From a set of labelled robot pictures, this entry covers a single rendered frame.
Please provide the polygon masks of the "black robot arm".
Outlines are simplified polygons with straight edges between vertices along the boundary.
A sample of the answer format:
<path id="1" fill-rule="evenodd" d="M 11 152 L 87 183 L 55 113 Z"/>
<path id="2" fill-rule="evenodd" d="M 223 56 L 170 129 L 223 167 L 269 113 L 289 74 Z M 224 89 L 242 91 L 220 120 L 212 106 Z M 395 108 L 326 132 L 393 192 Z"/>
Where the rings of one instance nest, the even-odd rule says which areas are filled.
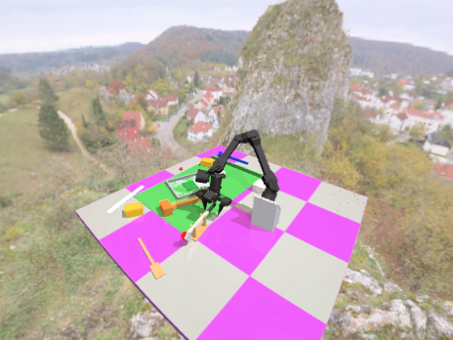
<path id="1" fill-rule="evenodd" d="M 214 161 L 213 166 L 211 166 L 208 171 L 198 169 L 195 176 L 195 182 L 207 184 L 211 176 L 210 185 L 213 187 L 220 187 L 222 184 L 222 178 L 226 178 L 223 170 L 227 164 L 227 160 L 239 144 L 247 143 L 249 143 L 250 146 L 254 149 L 264 173 L 262 180 L 264 182 L 264 185 L 266 186 L 266 189 L 265 191 L 263 191 L 261 197 L 274 202 L 277 196 L 276 193 L 280 190 L 280 188 L 277 184 L 277 177 L 270 169 L 268 160 L 262 148 L 260 132 L 256 129 L 235 135 L 224 153 Z M 215 203 L 218 198 L 218 191 L 212 191 L 212 189 L 203 194 L 203 201 L 209 204 L 211 204 L 212 202 Z"/>

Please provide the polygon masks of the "bright green flat mat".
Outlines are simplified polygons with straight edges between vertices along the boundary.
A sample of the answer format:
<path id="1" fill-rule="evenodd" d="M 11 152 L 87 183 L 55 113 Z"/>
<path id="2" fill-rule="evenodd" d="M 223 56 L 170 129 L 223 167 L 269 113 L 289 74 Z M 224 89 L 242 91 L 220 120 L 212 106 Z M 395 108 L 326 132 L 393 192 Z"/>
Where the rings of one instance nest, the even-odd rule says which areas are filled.
<path id="1" fill-rule="evenodd" d="M 198 169 L 207 170 L 210 167 L 201 166 L 197 164 L 184 172 L 181 172 L 174 177 L 168 179 L 175 179 L 184 175 L 195 173 Z M 245 172 L 243 170 L 237 169 L 230 165 L 225 166 L 224 170 L 226 172 L 226 178 L 222 178 L 220 197 L 229 197 L 231 200 L 234 200 L 248 188 L 250 188 L 255 182 L 259 179 L 262 179 L 258 176 Z M 166 180 L 167 181 L 167 180 Z M 153 186 L 148 190 L 141 191 L 140 193 L 133 195 L 134 198 L 139 200 L 144 206 L 149 208 L 151 211 L 160 216 L 164 221 L 170 224 L 172 227 L 177 229 L 179 232 L 188 232 L 190 230 L 190 225 L 193 225 L 200 217 L 200 214 L 204 214 L 208 208 L 214 203 L 207 203 L 206 210 L 203 208 L 202 201 L 184 206 L 182 208 L 173 209 L 173 215 L 164 217 L 161 210 L 159 209 L 160 200 L 169 200 L 170 203 L 179 202 L 185 199 L 193 198 L 195 195 L 177 200 L 175 195 L 172 193 L 170 188 L 167 186 L 166 181 Z M 207 215 L 206 219 L 208 220 L 211 216 L 219 211 L 220 201 L 216 201 L 217 205 L 214 209 Z"/>

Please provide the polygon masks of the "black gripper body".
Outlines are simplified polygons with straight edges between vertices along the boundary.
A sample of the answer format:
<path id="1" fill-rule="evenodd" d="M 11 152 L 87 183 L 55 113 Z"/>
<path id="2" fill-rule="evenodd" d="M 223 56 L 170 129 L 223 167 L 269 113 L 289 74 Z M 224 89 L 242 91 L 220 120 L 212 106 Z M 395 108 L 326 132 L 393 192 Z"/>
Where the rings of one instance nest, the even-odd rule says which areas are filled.
<path id="1" fill-rule="evenodd" d="M 231 198 L 229 198 L 229 197 L 224 197 L 224 198 L 221 198 L 221 197 L 220 197 L 220 195 L 221 195 L 221 194 L 220 194 L 221 188 L 222 188 L 222 187 L 213 187 L 213 186 L 211 186 L 211 185 L 210 185 L 210 187 L 208 187 L 209 190 L 212 189 L 212 191 L 218 191 L 218 194 L 219 194 L 218 201 L 221 202 L 221 205 L 222 205 L 222 206 L 228 207 L 229 205 L 231 205 L 232 200 L 231 200 Z M 197 196 L 197 197 L 200 197 L 200 198 L 203 198 L 203 194 L 206 193 L 206 192 L 207 192 L 207 191 L 205 191 L 205 190 L 197 191 L 197 192 L 196 192 L 196 196 Z"/>

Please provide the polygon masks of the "yellow block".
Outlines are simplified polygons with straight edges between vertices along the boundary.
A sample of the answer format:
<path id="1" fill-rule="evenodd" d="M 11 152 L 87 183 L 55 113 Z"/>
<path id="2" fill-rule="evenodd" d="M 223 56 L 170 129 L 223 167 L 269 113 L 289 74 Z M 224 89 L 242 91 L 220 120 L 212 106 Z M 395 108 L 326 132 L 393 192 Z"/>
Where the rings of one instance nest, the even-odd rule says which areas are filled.
<path id="1" fill-rule="evenodd" d="M 125 205 L 126 218 L 131 218 L 144 214 L 143 204 L 141 202 Z"/>
<path id="2" fill-rule="evenodd" d="M 211 167 L 211 166 L 213 166 L 214 161 L 215 161 L 215 159 L 203 157 L 200 160 L 200 164 L 201 164 L 201 166 Z"/>

